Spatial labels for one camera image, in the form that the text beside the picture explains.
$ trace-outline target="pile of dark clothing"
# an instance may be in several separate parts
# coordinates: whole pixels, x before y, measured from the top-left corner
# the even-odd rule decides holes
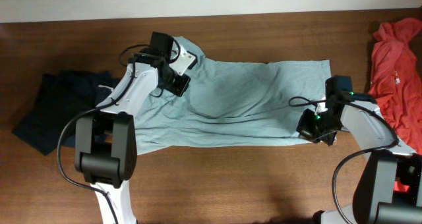
[[[13,129],[13,134],[47,155],[57,147],[65,125],[79,113],[95,108],[118,83],[109,72],[45,74],[33,110]],[[75,146],[75,132],[72,134],[64,146]]]

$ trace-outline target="wooden table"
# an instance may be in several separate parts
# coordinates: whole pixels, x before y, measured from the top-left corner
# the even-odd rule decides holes
[[[364,92],[371,33],[380,22],[409,16],[420,17],[419,9],[0,24],[0,222],[102,222],[94,193],[65,182],[55,154],[43,156],[10,133],[31,109],[43,73],[110,70],[122,76],[119,52],[148,43],[159,31],[185,36],[217,61],[329,59],[333,75],[351,76],[355,91]],[[411,44],[419,58],[421,42],[418,37]],[[358,149],[350,134],[340,133],[330,148],[172,147],[142,155],[131,179],[133,211],[143,223],[309,217],[334,208],[334,168]],[[65,170],[83,181],[73,156],[63,149]],[[358,157],[340,173],[341,204],[351,202],[364,165]]]

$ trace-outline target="white wall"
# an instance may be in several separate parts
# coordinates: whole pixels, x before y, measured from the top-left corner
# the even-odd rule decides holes
[[[0,0],[0,22],[420,7],[422,0]]]

